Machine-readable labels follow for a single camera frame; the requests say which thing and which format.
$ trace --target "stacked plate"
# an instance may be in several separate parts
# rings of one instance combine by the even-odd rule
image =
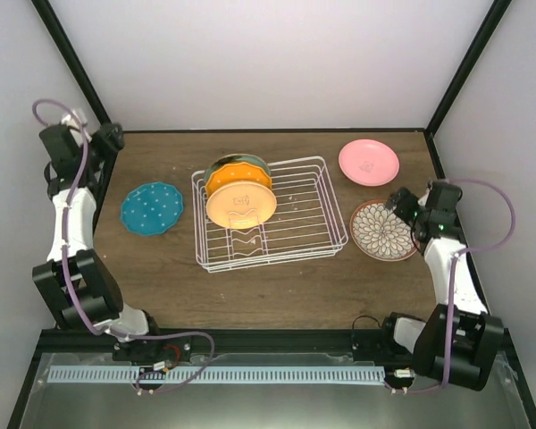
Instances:
[[[245,230],[276,211],[270,168],[258,156],[224,156],[205,172],[206,213],[222,228]]]

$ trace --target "floral patterned plate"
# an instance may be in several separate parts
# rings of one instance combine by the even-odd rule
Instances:
[[[363,203],[351,216],[351,236],[357,246],[380,261],[402,261],[417,251],[411,229],[385,208],[386,199]]]

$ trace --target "white wall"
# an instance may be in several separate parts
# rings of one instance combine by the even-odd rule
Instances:
[[[514,238],[474,259],[536,401],[536,0],[512,2],[435,138],[447,176],[493,181],[515,203]],[[507,208],[499,198],[468,188],[464,200],[472,244],[504,234]]]
[[[31,280],[32,266],[45,262],[54,233],[42,177],[48,158],[30,110],[39,97],[86,105],[31,2],[1,1],[0,429],[10,418],[40,329],[53,325]]]
[[[54,0],[127,130],[423,127],[491,0]]]

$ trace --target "white wire dish rack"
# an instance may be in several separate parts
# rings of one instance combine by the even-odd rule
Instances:
[[[206,215],[205,172],[193,173],[197,262],[209,273],[331,257],[348,242],[323,158],[269,165],[276,213],[249,230],[225,229],[211,222]]]

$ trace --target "blue plate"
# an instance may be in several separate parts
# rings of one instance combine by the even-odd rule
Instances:
[[[141,185],[121,204],[121,221],[139,235],[163,234],[179,220],[182,195],[167,183],[156,181]]]

